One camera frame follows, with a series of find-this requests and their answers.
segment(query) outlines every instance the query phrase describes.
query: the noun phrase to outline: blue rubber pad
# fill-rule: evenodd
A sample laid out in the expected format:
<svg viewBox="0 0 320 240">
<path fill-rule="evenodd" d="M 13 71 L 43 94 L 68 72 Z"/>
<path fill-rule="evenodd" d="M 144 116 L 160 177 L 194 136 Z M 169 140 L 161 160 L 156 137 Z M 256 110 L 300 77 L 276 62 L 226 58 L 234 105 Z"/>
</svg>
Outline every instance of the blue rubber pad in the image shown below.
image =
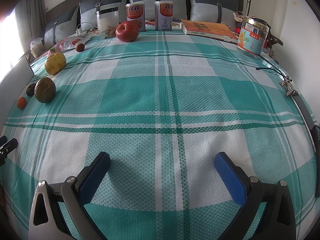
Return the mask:
<svg viewBox="0 0 320 240">
<path fill-rule="evenodd" d="M 80 205 L 85 205 L 91 202 L 109 168 L 110 156 L 108 154 L 104 154 L 81 185 L 78 194 L 78 201 Z"/>
<path fill-rule="evenodd" d="M 214 166 L 224 185 L 226 185 L 233 201 L 243 206 L 247 199 L 246 188 L 221 153 L 218 153 L 214 158 Z"/>
</svg>

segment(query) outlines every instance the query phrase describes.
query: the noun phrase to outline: plastic bag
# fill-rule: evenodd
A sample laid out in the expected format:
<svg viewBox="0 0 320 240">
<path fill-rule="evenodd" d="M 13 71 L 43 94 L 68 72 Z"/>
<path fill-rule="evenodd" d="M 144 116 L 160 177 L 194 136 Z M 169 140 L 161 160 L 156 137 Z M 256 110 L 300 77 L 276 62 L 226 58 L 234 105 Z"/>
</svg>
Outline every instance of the plastic bag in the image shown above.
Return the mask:
<svg viewBox="0 0 320 240">
<path fill-rule="evenodd" d="M 42 38 L 36 38 L 35 40 L 31 41 L 30 51 L 35 58 L 39 57 L 43 53 L 44 46 L 42 44 Z"/>
<path fill-rule="evenodd" d="M 77 45 L 77 43 L 83 43 L 85 44 L 91 37 L 97 35 L 96 33 L 90 32 L 87 34 L 80 34 L 77 36 L 73 36 L 70 38 L 65 38 L 61 41 L 59 41 L 56 45 L 54 45 L 47 55 L 47 58 L 50 57 L 52 54 L 57 52 L 65 52 L 70 49 L 74 49 Z"/>
</svg>

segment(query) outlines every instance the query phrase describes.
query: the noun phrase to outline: window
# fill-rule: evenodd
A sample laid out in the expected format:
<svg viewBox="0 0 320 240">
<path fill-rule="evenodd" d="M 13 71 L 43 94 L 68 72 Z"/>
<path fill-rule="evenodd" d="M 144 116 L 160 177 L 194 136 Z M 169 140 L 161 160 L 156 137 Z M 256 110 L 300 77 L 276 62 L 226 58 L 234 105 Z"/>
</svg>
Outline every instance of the window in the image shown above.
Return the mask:
<svg viewBox="0 0 320 240">
<path fill-rule="evenodd" d="M 24 54 L 15 11 L 0 24 L 0 82 Z"/>
</svg>

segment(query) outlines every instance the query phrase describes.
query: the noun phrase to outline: orange book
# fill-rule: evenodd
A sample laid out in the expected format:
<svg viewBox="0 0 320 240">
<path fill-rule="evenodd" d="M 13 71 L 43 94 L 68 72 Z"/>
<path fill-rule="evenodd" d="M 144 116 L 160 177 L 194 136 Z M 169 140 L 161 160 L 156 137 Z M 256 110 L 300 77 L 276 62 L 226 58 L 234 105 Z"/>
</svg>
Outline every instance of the orange book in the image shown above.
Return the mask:
<svg viewBox="0 0 320 240">
<path fill-rule="evenodd" d="M 225 24 L 182 20 L 181 29 L 186 35 L 196 35 L 237 44 L 238 38 Z"/>
</svg>

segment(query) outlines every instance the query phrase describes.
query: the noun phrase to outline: green and white checkered blanket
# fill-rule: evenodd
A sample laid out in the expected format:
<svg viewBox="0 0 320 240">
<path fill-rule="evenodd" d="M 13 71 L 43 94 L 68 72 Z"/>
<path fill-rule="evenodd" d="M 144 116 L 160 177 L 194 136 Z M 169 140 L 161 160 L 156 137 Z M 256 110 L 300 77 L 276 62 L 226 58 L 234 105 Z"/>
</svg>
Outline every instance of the green and white checkered blanket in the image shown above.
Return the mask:
<svg viewBox="0 0 320 240">
<path fill-rule="evenodd" d="M 147 30 L 130 43 L 94 37 L 65 55 L 49 76 L 52 102 L 23 91 L 27 106 L 12 107 L 1 133 L 19 142 L 0 175 L 21 238 L 38 181 L 63 182 L 100 151 L 111 168 L 85 208 L 110 240 L 217 239 L 239 209 L 213 165 L 220 151 L 248 176 L 287 181 L 303 238 L 320 210 L 316 158 L 276 73 L 256 70 L 263 64 L 234 44 L 181 30 Z M 47 76 L 44 61 L 30 83 Z"/>
</svg>

